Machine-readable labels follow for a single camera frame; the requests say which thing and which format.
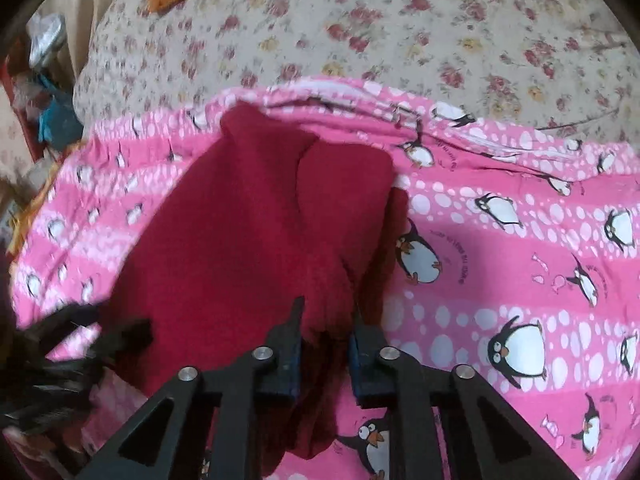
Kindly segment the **dark red small garment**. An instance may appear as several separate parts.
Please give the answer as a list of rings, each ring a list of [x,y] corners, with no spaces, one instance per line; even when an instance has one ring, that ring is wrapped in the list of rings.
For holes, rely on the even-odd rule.
[[[262,425],[262,473],[286,453],[324,451],[354,322],[382,318],[406,224],[395,178],[380,148],[232,107],[143,230],[101,310],[104,330],[130,318],[151,323],[152,344],[117,375],[153,394],[183,366],[228,365],[303,298],[302,394]]]

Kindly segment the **orange yellow cloth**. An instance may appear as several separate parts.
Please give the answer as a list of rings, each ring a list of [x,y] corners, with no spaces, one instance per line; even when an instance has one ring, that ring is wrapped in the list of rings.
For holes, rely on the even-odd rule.
[[[53,190],[55,178],[62,168],[63,162],[65,162],[71,154],[80,150],[85,144],[86,141],[79,141],[72,144],[69,148],[66,148],[60,160],[52,162],[47,173],[47,179],[44,180],[38,193],[14,216],[14,220],[10,223],[12,238],[6,248],[6,254],[11,259],[15,259],[25,246],[29,230],[32,228],[36,215],[48,200],[49,192]]]

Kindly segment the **pink penguin print blanket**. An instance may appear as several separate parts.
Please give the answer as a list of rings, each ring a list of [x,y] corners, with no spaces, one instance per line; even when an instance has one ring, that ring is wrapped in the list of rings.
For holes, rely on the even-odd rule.
[[[303,78],[98,122],[58,172],[12,266],[17,321],[110,298],[131,249],[245,103],[327,141],[390,154],[407,196],[380,326],[421,364],[469,364],[582,479],[618,479],[639,448],[639,159],[373,82]],[[145,399],[116,373],[82,430],[99,448]],[[348,445],[380,417],[346,370],[331,444],[273,479],[373,479]]]

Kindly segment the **teal cloth bag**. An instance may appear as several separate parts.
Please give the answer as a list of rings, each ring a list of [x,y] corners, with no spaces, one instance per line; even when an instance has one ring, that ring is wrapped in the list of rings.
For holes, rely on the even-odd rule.
[[[38,119],[38,140],[62,152],[82,138],[84,126],[77,118],[72,97],[43,74],[37,79],[50,96],[49,104]]]

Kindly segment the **silver plastic bag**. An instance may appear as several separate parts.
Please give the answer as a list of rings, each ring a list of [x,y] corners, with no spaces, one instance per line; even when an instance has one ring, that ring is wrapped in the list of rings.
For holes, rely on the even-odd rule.
[[[66,43],[65,18],[59,13],[35,13],[27,22],[26,30],[30,40],[29,67],[42,70]]]

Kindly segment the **floral print bed quilt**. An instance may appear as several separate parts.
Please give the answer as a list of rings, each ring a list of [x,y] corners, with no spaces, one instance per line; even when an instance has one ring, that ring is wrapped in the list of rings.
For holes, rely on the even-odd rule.
[[[231,87],[354,77],[555,136],[639,141],[639,53],[602,0],[115,0],[74,92],[79,119]]]

